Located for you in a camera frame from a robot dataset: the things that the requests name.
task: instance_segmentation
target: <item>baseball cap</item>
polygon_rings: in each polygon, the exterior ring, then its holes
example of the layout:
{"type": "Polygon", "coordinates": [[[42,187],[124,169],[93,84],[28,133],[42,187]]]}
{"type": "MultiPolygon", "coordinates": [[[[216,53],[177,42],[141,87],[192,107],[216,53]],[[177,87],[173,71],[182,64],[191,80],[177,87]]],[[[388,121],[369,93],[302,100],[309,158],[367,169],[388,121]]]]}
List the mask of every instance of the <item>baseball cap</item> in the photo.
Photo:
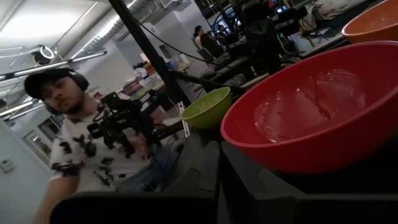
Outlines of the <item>baseball cap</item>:
{"type": "Polygon", "coordinates": [[[25,79],[25,92],[32,98],[43,100],[43,86],[48,82],[54,82],[60,78],[71,77],[71,72],[73,72],[73,70],[69,68],[53,68],[43,72],[33,73],[25,79]]]}

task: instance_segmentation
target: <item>cow print shirt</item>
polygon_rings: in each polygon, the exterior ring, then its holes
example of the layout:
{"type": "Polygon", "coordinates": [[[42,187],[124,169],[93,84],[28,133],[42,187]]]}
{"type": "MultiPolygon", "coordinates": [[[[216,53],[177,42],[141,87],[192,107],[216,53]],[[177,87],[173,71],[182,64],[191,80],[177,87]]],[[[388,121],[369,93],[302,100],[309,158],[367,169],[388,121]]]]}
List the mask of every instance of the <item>cow print shirt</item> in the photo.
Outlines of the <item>cow print shirt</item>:
{"type": "MultiPolygon", "coordinates": [[[[80,176],[78,191],[115,190],[127,178],[146,168],[140,152],[127,154],[120,144],[105,145],[103,138],[93,139],[87,130],[96,113],[80,121],[65,119],[59,137],[54,140],[50,167],[53,179],[80,176]]],[[[129,137],[134,130],[126,133],[129,137]]]]}

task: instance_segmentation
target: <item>ceiling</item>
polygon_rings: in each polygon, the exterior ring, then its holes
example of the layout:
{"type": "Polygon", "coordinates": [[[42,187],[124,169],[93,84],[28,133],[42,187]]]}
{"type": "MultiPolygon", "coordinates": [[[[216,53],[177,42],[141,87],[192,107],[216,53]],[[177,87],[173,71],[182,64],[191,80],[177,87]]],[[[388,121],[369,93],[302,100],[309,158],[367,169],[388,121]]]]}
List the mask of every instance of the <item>ceiling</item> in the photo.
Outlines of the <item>ceiling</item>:
{"type": "MultiPolygon", "coordinates": [[[[109,3],[85,0],[0,0],[0,74],[34,67],[31,54],[18,55],[39,44],[65,56],[110,9],[109,3]]],[[[0,82],[0,98],[8,105],[24,95],[23,78],[0,82]]]]}

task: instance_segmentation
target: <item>ventilation duct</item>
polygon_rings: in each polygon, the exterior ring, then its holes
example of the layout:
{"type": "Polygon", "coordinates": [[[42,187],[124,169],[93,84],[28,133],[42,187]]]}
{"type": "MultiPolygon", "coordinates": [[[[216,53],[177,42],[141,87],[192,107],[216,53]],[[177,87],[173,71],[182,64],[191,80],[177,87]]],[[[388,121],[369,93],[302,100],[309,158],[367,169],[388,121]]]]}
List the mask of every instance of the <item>ventilation duct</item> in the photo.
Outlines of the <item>ventilation duct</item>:
{"type": "MultiPolygon", "coordinates": [[[[125,1],[126,6],[130,12],[138,20],[143,20],[140,17],[141,9],[148,4],[153,3],[153,0],[128,0],[125,1]]],[[[102,49],[102,46],[107,43],[115,34],[117,34],[124,24],[119,18],[115,10],[111,10],[95,25],[81,40],[69,51],[66,58],[77,58],[93,54],[102,49]]]]}

